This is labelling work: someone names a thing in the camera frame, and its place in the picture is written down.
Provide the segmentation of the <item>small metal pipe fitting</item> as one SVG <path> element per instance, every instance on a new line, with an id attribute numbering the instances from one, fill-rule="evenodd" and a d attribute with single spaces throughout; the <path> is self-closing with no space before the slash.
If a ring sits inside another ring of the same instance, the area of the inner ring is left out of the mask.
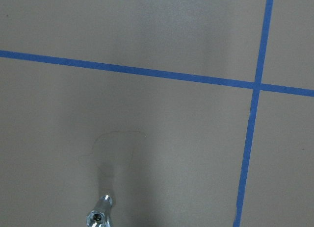
<path id="1" fill-rule="evenodd" d="M 101 196 L 94 208 L 86 216 L 87 227 L 112 227 L 110 217 L 113 199 L 110 195 Z"/>

